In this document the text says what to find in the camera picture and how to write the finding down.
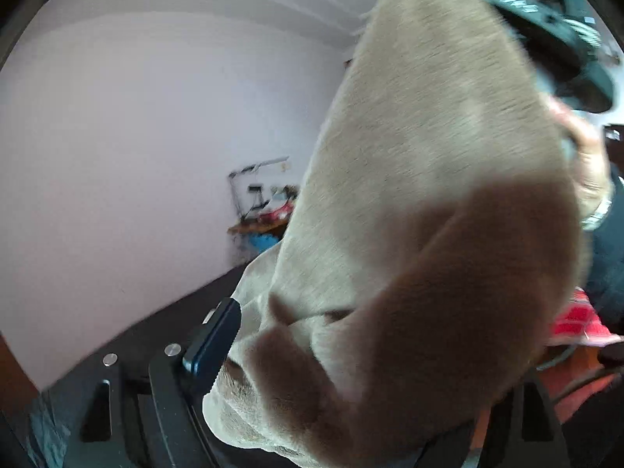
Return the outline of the person's right hand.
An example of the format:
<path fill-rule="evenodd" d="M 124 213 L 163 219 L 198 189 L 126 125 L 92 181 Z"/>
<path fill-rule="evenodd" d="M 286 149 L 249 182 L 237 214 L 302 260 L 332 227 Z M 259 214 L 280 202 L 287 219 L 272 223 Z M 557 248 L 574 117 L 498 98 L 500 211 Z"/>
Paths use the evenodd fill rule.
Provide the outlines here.
<path fill-rule="evenodd" d="M 613 194 L 604 134 L 557 98 L 544 94 L 541 100 L 575 143 L 571 167 L 578 207 L 586 224 L 596 223 L 608 212 Z"/>

